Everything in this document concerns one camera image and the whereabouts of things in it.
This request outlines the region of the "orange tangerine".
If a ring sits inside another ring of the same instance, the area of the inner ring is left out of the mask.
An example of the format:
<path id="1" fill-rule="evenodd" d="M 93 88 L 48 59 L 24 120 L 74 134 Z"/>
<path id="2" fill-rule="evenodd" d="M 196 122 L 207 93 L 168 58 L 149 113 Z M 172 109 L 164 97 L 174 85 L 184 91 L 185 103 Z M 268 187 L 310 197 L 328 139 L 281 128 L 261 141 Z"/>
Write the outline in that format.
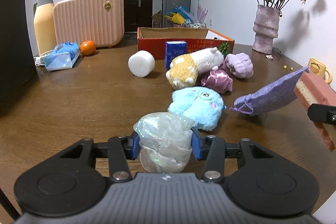
<path id="1" fill-rule="evenodd" d="M 92 40 L 86 40 L 80 44 L 80 53 L 83 56 L 91 56 L 96 52 L 96 43 Z"/>

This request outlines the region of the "blue tissue pack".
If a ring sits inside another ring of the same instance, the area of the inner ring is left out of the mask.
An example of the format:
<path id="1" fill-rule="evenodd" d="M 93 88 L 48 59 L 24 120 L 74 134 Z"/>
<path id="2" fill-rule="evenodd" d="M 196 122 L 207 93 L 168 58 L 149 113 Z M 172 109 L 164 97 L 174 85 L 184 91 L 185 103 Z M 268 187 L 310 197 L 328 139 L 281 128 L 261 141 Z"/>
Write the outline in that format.
<path id="1" fill-rule="evenodd" d="M 185 41 L 168 41 L 165 42 L 165 68 L 170 69 L 170 64 L 177 56 L 186 54 L 187 42 Z"/>

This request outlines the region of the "yellow and white plush toy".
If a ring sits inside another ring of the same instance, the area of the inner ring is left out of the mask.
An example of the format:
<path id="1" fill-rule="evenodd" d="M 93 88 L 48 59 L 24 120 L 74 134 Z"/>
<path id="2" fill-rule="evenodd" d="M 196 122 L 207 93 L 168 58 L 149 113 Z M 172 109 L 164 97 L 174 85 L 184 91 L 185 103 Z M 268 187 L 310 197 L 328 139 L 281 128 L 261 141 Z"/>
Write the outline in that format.
<path id="1" fill-rule="evenodd" d="M 193 87 L 199 75 L 217 71 L 223 62 L 217 47 L 186 53 L 172 60 L 166 78 L 174 90 Z"/>

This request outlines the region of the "blue wet wipes pack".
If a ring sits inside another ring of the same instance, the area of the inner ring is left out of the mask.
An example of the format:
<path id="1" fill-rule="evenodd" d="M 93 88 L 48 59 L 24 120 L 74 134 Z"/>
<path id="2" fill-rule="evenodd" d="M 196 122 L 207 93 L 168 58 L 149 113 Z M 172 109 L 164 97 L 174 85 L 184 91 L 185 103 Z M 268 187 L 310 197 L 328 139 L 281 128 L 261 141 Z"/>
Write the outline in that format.
<path id="1" fill-rule="evenodd" d="M 41 58 L 47 71 L 60 71 L 73 68 L 80 55 L 77 43 L 58 44 L 50 53 Z"/>

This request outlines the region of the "yellow and blue bags pile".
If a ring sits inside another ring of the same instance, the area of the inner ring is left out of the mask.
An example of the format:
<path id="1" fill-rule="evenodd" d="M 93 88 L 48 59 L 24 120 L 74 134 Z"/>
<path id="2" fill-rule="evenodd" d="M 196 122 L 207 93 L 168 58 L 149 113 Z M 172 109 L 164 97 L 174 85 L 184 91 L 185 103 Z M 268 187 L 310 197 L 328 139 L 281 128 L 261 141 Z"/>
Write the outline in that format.
<path id="1" fill-rule="evenodd" d="M 183 26 L 193 21 L 191 14 L 185 6 L 175 6 L 171 11 L 164 14 L 164 18 L 171 23 Z"/>

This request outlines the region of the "purple woven drawstring pouch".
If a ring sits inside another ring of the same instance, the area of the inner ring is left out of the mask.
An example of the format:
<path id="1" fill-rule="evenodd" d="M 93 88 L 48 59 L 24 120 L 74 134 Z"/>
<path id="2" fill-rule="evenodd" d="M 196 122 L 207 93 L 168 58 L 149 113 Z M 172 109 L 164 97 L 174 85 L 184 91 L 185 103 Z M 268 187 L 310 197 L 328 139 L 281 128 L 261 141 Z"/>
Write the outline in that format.
<path id="1" fill-rule="evenodd" d="M 296 100 L 294 88 L 304 72 L 310 73 L 310 69 L 308 67 L 301 68 L 284 75 L 252 94 L 237 98 L 230 110 L 256 116 L 287 106 Z"/>

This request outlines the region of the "pink ribbed suitcase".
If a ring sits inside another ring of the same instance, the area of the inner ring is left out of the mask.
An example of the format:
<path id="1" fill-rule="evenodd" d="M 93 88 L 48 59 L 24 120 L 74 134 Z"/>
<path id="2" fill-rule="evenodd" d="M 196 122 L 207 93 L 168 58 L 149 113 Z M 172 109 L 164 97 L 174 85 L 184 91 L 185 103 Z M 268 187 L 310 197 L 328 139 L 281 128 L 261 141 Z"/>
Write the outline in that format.
<path id="1" fill-rule="evenodd" d="M 113 47 L 123 38 L 123 0 L 63 0 L 54 5 L 56 42 L 90 40 L 96 47 Z"/>

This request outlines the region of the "yellow bear mug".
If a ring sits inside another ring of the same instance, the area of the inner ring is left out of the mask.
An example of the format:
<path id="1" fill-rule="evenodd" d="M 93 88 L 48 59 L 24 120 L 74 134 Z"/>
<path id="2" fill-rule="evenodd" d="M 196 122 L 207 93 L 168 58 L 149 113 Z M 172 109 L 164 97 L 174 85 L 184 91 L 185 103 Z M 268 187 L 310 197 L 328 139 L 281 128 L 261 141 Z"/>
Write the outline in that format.
<path id="1" fill-rule="evenodd" d="M 331 84 L 333 81 L 333 74 L 329 71 L 329 69 L 327 69 L 327 66 L 320 61 L 310 58 L 307 66 L 311 72 L 321 76 L 327 84 Z"/>

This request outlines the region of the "yellow thermos bottle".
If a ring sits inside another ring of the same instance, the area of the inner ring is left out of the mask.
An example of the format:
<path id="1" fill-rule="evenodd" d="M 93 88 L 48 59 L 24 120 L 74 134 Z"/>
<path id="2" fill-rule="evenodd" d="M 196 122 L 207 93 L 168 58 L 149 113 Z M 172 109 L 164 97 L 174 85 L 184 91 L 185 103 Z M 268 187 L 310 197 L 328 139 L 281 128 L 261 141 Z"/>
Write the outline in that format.
<path id="1" fill-rule="evenodd" d="M 35 0 L 33 5 L 34 32 L 39 56 L 56 46 L 54 0 Z"/>

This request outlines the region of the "purple textured vase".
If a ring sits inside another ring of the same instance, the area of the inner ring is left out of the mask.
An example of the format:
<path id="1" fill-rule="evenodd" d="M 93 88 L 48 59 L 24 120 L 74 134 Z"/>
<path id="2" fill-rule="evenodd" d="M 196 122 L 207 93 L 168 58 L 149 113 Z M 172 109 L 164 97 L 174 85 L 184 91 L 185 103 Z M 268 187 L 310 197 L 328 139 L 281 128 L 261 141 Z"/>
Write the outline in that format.
<path id="1" fill-rule="evenodd" d="M 258 5 L 253 25 L 255 40 L 252 49 L 256 52 L 271 55 L 273 40 L 278 37 L 278 28 L 282 12 L 273 7 Z"/>

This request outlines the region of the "pink satin scrunchie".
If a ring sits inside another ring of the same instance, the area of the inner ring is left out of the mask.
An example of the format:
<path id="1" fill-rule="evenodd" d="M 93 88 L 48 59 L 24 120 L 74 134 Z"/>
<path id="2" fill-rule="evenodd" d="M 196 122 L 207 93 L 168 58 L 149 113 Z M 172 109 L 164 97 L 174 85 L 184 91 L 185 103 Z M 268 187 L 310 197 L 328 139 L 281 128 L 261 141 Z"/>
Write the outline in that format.
<path id="1" fill-rule="evenodd" d="M 233 91 L 233 79 L 225 69 L 207 72 L 201 78 L 201 85 L 220 94 Z"/>

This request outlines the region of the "black monitor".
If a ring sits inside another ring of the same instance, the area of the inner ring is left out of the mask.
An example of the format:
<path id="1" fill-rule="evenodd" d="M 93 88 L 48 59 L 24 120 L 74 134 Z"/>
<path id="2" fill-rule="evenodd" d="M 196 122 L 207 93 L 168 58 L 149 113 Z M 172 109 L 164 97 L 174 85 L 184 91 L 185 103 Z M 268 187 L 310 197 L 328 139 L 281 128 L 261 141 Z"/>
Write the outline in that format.
<path id="1" fill-rule="evenodd" d="M 1 0 L 1 117 L 38 80 L 31 50 L 25 0 Z"/>

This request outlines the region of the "lilac fluffy headband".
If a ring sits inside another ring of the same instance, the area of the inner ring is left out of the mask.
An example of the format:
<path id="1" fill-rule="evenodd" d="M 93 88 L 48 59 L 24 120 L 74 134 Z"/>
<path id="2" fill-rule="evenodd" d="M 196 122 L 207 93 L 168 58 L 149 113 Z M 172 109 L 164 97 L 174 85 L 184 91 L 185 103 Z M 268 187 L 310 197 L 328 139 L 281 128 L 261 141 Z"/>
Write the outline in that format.
<path id="1" fill-rule="evenodd" d="M 225 59 L 230 73 L 239 79 L 249 79 L 253 76 L 253 63 L 246 53 L 228 54 Z"/>

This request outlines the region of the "iridescent white plastic bag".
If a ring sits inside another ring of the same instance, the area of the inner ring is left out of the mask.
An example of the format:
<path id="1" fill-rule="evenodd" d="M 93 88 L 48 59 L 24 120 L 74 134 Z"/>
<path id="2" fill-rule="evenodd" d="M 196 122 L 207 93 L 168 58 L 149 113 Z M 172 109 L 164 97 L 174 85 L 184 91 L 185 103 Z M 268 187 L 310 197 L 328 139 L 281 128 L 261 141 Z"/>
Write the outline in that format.
<path id="1" fill-rule="evenodd" d="M 170 112 L 151 113 L 134 124 L 139 159 L 150 173 L 180 173 L 191 157 L 194 121 Z"/>

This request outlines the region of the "white foam cylinder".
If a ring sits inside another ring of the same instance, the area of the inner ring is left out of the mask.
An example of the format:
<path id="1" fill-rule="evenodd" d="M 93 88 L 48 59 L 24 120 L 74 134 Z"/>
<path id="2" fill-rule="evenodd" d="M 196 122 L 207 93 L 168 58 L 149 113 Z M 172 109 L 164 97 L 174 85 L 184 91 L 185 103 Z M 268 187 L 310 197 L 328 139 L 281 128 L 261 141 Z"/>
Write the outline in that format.
<path id="1" fill-rule="evenodd" d="M 155 67 L 155 59 L 148 51 L 138 51 L 128 59 L 128 67 L 136 77 L 146 77 Z"/>

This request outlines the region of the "light blue fluffy plush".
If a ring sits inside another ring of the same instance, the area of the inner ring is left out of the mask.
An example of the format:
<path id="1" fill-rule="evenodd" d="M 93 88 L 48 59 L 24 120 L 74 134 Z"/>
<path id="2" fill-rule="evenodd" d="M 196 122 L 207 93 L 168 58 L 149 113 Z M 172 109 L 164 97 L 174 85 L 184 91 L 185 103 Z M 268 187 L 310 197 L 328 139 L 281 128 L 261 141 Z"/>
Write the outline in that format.
<path id="1" fill-rule="evenodd" d="M 194 86 L 174 91 L 167 110 L 192 119 L 194 127 L 199 130 L 213 131 L 224 109 L 226 106 L 219 93 L 210 88 Z"/>

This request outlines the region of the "pink and yellow sponge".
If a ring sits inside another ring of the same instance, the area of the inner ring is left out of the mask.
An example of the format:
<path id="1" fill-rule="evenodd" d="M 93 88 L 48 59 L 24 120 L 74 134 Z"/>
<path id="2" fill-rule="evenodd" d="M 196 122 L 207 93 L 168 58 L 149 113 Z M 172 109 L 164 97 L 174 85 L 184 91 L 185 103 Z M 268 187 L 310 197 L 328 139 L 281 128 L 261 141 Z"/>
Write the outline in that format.
<path id="1" fill-rule="evenodd" d="M 313 104 L 335 106 L 335 91 L 314 73 L 304 72 L 295 85 L 294 93 L 305 110 Z M 313 122 L 322 141 L 331 152 L 335 150 L 335 125 Z"/>

